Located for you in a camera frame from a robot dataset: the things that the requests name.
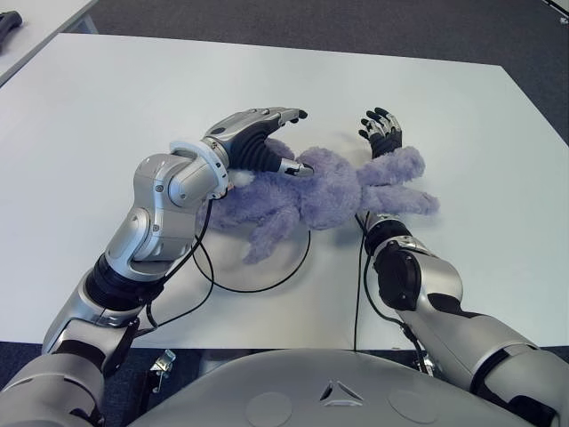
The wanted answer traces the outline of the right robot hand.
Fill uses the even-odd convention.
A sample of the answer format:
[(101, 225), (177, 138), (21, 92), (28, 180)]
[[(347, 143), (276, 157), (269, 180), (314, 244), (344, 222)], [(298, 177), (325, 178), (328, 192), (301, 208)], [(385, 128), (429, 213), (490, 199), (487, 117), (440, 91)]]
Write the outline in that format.
[(401, 126), (396, 117), (387, 110), (382, 108), (367, 110), (360, 123), (363, 128), (358, 130), (358, 134), (368, 141), (373, 158), (402, 147)]

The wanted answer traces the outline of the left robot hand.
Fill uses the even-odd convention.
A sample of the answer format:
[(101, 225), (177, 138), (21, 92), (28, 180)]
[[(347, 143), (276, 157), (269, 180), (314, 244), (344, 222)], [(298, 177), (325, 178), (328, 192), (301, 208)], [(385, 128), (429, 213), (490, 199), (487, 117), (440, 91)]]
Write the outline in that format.
[(307, 117), (308, 113), (303, 109), (248, 109), (213, 125), (206, 131), (203, 141), (216, 142), (223, 147), (230, 169), (308, 177), (314, 173), (310, 165), (278, 155), (267, 145), (268, 137), (286, 123), (298, 123)]

